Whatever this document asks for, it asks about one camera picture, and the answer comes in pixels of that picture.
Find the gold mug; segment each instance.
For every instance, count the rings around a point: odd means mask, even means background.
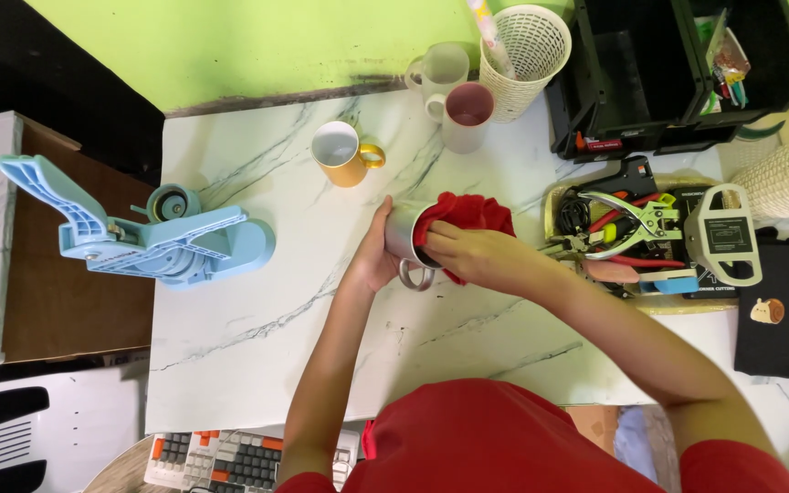
[[[361,144],[358,133],[345,122],[319,127],[312,136],[310,152],[331,183],[338,187],[354,187],[364,180],[367,169],[382,168],[386,163],[386,153],[373,144]],[[373,154],[378,159],[367,160],[362,154]]]

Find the red shirt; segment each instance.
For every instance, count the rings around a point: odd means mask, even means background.
[[[359,462],[343,493],[401,491],[663,491],[577,432],[562,409],[525,388],[471,379],[423,385],[382,410],[376,458]],[[772,455],[733,441],[704,441],[680,458],[684,492],[789,492]],[[318,473],[277,493],[332,493]]]

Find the mug handle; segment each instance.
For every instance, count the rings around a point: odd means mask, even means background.
[[[398,266],[398,276],[404,286],[412,289],[413,291],[422,292],[431,287],[434,282],[434,269],[422,267],[422,283],[416,286],[410,278],[410,261],[407,259],[400,259]]]
[[[375,161],[366,160],[362,154],[373,154],[379,159]],[[367,169],[382,168],[386,165],[386,153],[383,152],[379,146],[361,144],[358,146],[358,155],[361,157],[361,162],[364,163],[364,167]]]
[[[413,73],[422,72],[422,61],[410,63],[407,67],[407,72],[403,75],[403,83],[407,84],[407,89],[414,90],[415,92],[422,92],[422,84],[418,84],[413,80]]]
[[[436,114],[431,111],[431,105],[440,105],[440,114]],[[431,97],[428,98],[428,101],[425,102],[425,113],[428,115],[428,118],[438,122],[444,123],[444,113],[446,112],[446,96],[442,94],[432,94]]]

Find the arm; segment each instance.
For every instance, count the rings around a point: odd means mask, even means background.
[[[608,354],[662,404],[680,454],[700,441],[731,440],[776,455],[751,407],[715,364],[553,259],[504,233],[440,221],[431,225],[425,252],[471,283],[541,305]]]
[[[376,292],[397,275],[397,260],[384,250],[385,223],[391,207],[391,197],[387,196],[373,215],[303,369],[285,421],[279,484],[304,472],[331,477],[370,306]]]

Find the silver mug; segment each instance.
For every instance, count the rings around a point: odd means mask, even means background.
[[[443,268],[434,262],[421,248],[413,245],[413,231],[425,210],[437,203],[402,200],[394,203],[386,220],[386,250],[400,257],[398,275],[404,286],[422,292],[434,282],[434,271]],[[410,263],[422,268],[422,283],[416,285],[410,278]]]

